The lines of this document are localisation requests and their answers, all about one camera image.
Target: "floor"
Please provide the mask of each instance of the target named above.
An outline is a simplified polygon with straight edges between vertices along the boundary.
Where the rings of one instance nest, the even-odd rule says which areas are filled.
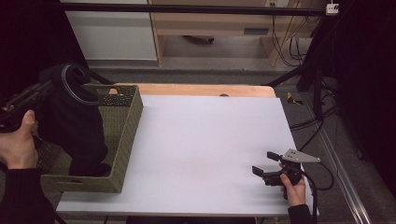
[[[300,40],[300,52],[304,54],[310,40]],[[292,54],[296,54],[293,45]],[[290,57],[289,49],[283,51],[285,60],[299,64]],[[205,40],[183,36],[167,38],[163,64],[159,67],[137,66],[131,69],[97,69],[96,71],[118,82],[158,82],[158,83],[202,83],[202,84],[248,84],[261,85],[280,77],[294,67],[280,63],[271,67],[267,60],[262,43],[258,37],[226,37],[216,36],[212,44]],[[312,118],[312,92],[297,92],[295,84],[299,80],[293,77],[275,88],[276,96],[281,99],[286,117],[290,125],[301,123]],[[326,79],[326,83],[336,86],[335,80]],[[331,96],[322,100],[323,110],[336,104]],[[297,148],[301,147],[316,131],[313,125],[292,135]],[[330,167],[332,157],[336,156],[345,168],[350,184],[356,190],[364,211],[371,222],[362,223],[396,223],[396,201],[389,193],[369,160],[360,159],[353,133],[347,127],[347,118],[340,113],[331,114],[324,120],[322,129],[304,152],[320,157]],[[330,184],[328,173],[315,165],[305,165],[305,170],[312,175],[318,186]],[[340,166],[333,167],[332,172],[339,174]],[[332,189],[318,193],[319,223],[359,223],[359,217],[350,209],[345,196],[345,186],[336,177]],[[61,194],[47,192],[48,197],[56,206]],[[104,223],[104,216],[68,216],[62,215],[67,223]],[[106,223],[125,223],[126,217],[109,217]],[[263,223],[276,223],[267,218]],[[280,223],[289,223],[282,218]]]

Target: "black backdrop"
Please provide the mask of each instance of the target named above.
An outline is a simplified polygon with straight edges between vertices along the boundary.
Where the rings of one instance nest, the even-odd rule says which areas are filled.
[[[329,37],[318,66],[338,80],[342,113],[396,197],[396,1],[336,2],[338,20],[323,22],[307,57]]]
[[[0,92],[4,97],[38,82],[58,63],[87,65],[64,11],[39,0],[0,0]]]

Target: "woven basket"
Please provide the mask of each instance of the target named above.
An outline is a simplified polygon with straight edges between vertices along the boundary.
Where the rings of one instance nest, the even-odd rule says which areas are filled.
[[[108,153],[104,160],[112,166],[108,176],[68,175],[71,158],[60,147],[44,143],[38,150],[38,167],[43,170],[44,190],[120,193],[131,155],[134,136],[143,111],[137,86],[85,86],[99,98]]]

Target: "table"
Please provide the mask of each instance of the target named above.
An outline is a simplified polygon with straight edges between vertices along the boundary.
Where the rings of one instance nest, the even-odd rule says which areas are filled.
[[[266,151],[284,154],[295,148],[282,105],[271,88],[181,84],[139,84],[139,88],[145,107],[122,193],[65,192],[58,212],[192,217],[288,214],[279,188],[265,186],[251,173],[252,165],[265,172],[279,170],[276,161],[266,159]],[[191,94],[212,91],[212,96],[180,95],[188,89]],[[256,97],[237,97],[247,92]],[[219,93],[235,97],[218,97]]]

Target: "black cloth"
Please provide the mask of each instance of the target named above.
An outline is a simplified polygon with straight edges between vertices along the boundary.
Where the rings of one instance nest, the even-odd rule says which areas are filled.
[[[40,176],[40,169],[6,172],[6,188],[0,202],[0,223],[55,223],[55,211],[43,193]]]
[[[111,168],[101,164],[108,149],[98,98],[81,86],[91,82],[91,73],[75,64],[57,65],[40,73],[40,83],[51,80],[55,92],[40,109],[38,134],[73,158],[70,175],[99,176]]]
[[[309,213],[308,205],[300,204],[288,209],[290,224],[313,224],[314,220]]]

